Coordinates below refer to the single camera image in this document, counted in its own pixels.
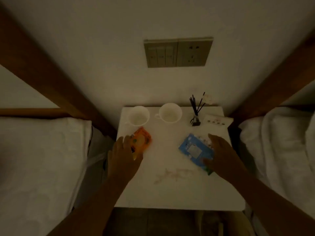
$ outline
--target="white wall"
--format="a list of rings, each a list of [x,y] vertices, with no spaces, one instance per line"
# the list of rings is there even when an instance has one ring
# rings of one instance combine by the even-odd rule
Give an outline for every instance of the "white wall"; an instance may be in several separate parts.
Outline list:
[[[284,101],[281,105],[315,104],[315,80],[306,85],[296,94]]]
[[[117,127],[124,105],[233,111],[315,27],[315,0],[1,0]],[[205,67],[148,69],[144,39],[213,36]]]
[[[58,108],[2,65],[0,83],[0,108]]]

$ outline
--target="white cup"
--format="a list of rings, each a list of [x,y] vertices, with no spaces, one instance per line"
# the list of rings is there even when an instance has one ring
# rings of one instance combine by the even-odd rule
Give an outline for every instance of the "white cup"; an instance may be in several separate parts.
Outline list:
[[[156,118],[162,119],[167,123],[176,123],[181,119],[183,111],[175,103],[166,103],[160,107],[158,114],[155,115]]]
[[[133,126],[139,127],[146,124],[150,119],[150,112],[143,106],[133,107],[127,115],[127,122]]]

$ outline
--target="white bedsheet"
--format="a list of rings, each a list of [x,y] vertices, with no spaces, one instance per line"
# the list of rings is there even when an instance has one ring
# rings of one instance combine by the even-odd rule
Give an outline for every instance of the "white bedsheet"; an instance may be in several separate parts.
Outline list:
[[[91,122],[0,118],[0,235],[46,235],[71,211]]]
[[[314,115],[278,107],[239,127],[240,138],[254,157],[257,177],[315,218]]]

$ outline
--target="white table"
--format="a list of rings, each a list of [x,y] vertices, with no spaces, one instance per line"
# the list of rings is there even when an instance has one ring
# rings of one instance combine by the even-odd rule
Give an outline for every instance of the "white table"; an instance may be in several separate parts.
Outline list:
[[[130,108],[121,112],[117,138],[131,135],[138,127],[126,124]],[[189,133],[206,138],[208,133],[218,135],[230,143],[226,128],[201,123],[189,124],[193,116],[191,107],[182,107],[183,117],[167,124],[154,116],[159,107],[148,107],[150,120],[144,128],[151,134],[152,143],[145,151],[141,166],[116,203],[116,207],[163,208],[187,210],[241,211],[245,201],[238,191],[216,173],[207,175],[194,165],[178,147]],[[222,107],[203,107],[205,114],[223,116]]]

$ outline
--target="wooden bed post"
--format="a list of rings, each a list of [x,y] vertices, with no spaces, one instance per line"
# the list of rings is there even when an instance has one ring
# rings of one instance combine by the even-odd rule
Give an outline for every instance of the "wooden bed post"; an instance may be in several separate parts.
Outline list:
[[[233,126],[263,116],[315,79],[315,31],[231,115]]]
[[[116,129],[1,6],[0,64],[72,117],[91,120],[116,140]]]

